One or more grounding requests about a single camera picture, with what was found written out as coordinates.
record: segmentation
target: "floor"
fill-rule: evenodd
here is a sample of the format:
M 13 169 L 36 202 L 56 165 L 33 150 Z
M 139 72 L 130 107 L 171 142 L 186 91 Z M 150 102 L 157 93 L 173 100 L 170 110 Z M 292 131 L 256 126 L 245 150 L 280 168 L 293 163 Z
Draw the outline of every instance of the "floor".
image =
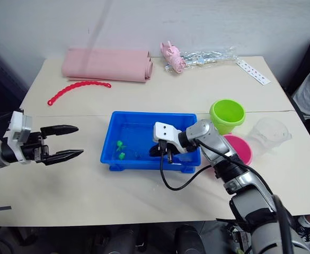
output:
M 234 253 L 238 244 L 229 241 L 228 234 L 224 230 L 225 223 L 216 221 L 195 221 L 195 222 L 171 222 L 149 224 L 148 243 L 145 254 L 174 254 L 174 234 L 176 228 L 188 224 L 196 228 L 200 233 L 207 254 Z M 26 247 L 19 246 L 12 237 L 8 228 L 1 228 L 0 237 L 9 241 L 20 254 L 98 254 L 102 253 L 103 243 L 100 235 L 114 234 L 120 225 L 111 226 L 82 226 L 82 227 L 61 227 L 61 228 L 26 228 L 38 235 L 37 241 Z M 91 246 L 97 246 L 96 252 L 90 252 Z

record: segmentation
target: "plastic bag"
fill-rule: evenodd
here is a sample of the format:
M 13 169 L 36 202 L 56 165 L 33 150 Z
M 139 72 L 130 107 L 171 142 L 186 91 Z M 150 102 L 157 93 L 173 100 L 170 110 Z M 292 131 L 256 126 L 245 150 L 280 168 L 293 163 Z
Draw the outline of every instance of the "plastic bag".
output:
M 181 51 L 180 55 L 186 63 L 184 69 L 206 68 L 213 66 L 214 63 L 236 63 L 238 61 L 238 55 L 236 54 L 235 47 L 230 47 L 219 51 Z M 165 70 L 174 71 L 169 64 L 165 66 Z

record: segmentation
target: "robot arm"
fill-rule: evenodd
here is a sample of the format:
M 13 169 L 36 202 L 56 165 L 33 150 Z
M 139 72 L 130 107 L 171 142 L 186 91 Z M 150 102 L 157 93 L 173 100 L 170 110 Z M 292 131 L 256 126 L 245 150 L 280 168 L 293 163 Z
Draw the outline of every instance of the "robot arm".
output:
M 49 148 L 44 140 L 49 135 L 63 135 L 78 131 L 71 125 L 55 125 L 41 128 L 40 132 L 32 132 L 32 121 L 29 116 L 15 111 L 12 114 L 10 125 L 7 129 L 7 138 L 0 140 L 0 168 L 19 161 L 28 164 L 31 160 L 51 165 L 70 160 L 80 155 L 83 150 L 65 150 L 49 154 Z M 11 209 L 10 206 L 0 207 L 1 210 Z
M 236 151 L 228 141 L 218 134 L 210 120 L 200 120 L 188 127 L 185 131 L 179 131 L 175 127 L 156 123 L 154 127 L 154 141 L 167 143 L 166 150 L 163 145 L 151 148 L 151 156 L 159 156 L 163 153 L 171 154 L 170 149 L 185 153 L 200 147 L 203 155 L 215 169 L 216 177 L 221 178 L 224 187 L 229 194 L 234 194 L 229 202 L 238 225 L 252 235 L 252 250 L 254 253 L 310 253 L 303 240 L 287 224 L 290 231 L 291 242 L 283 244 L 277 214 L 280 208 L 275 205 L 272 191 L 263 178 L 252 168 L 243 164 Z

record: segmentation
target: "measuring cup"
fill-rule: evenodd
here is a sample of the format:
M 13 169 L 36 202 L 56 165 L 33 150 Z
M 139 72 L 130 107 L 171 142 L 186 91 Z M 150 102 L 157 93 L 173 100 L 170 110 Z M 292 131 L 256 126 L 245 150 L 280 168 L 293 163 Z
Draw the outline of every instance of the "measuring cup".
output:
M 264 117 L 255 124 L 244 139 L 249 143 L 254 156 L 259 156 L 291 138 L 291 134 L 282 122 Z

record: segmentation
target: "blue plastic tray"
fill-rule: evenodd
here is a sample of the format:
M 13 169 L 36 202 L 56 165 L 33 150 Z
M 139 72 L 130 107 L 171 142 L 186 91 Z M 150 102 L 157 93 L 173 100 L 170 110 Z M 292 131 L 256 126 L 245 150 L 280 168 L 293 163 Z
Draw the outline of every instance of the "blue plastic tray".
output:
M 109 129 L 105 138 L 101 162 L 110 165 L 111 171 L 124 169 L 158 169 L 160 157 L 150 157 L 149 149 L 156 145 L 153 141 L 153 127 L 155 122 L 163 122 L 184 131 L 197 122 L 195 114 L 170 113 L 141 113 L 115 111 L 111 115 Z M 117 151 L 117 141 L 126 146 Z M 120 152 L 125 153 L 124 160 L 120 160 Z M 201 164 L 199 149 L 195 152 L 174 156 L 174 163 L 168 164 L 164 158 L 163 169 L 176 170 L 183 173 L 193 173 L 195 166 Z

